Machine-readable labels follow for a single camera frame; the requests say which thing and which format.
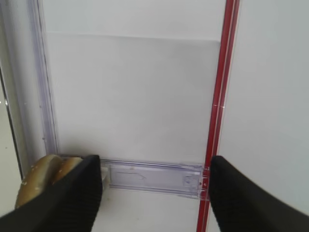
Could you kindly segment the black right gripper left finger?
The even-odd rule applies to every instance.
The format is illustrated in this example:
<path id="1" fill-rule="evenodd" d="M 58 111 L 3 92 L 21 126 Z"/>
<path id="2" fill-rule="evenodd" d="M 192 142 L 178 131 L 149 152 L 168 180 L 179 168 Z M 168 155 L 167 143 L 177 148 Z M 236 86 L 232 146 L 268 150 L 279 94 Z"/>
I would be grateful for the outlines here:
<path id="1" fill-rule="evenodd" d="M 2 232 L 89 232 L 103 193 L 100 158 L 90 155 L 24 206 L 0 218 Z"/>

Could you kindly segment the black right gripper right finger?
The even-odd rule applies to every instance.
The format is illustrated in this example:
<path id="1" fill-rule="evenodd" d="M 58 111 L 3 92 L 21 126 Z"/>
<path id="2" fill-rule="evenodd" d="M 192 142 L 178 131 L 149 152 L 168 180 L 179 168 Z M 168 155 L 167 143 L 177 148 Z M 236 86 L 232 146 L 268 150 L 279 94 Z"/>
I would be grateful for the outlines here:
<path id="1" fill-rule="evenodd" d="M 222 156 L 211 159 L 209 199 L 222 232 L 307 232 L 309 217 L 275 198 Z"/>

